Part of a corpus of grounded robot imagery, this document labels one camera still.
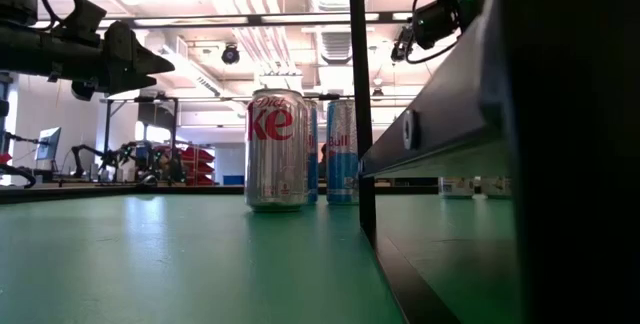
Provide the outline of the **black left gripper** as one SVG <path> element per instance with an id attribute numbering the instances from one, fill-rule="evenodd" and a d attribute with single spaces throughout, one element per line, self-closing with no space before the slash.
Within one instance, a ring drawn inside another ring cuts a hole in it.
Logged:
<path id="1" fill-rule="evenodd" d="M 135 73 L 112 79 L 108 95 L 154 86 L 157 80 L 146 75 L 175 70 L 169 60 L 144 47 L 136 33 L 123 21 L 113 22 L 102 42 L 97 29 L 105 16 L 106 11 L 96 4 L 88 0 L 76 0 L 70 14 L 51 20 L 49 35 L 54 52 L 50 64 L 50 82 L 70 80 L 73 96 L 79 100 L 90 100 L 100 89 L 100 76 L 104 71 L 102 54 L 109 65 L 123 72 Z"/>

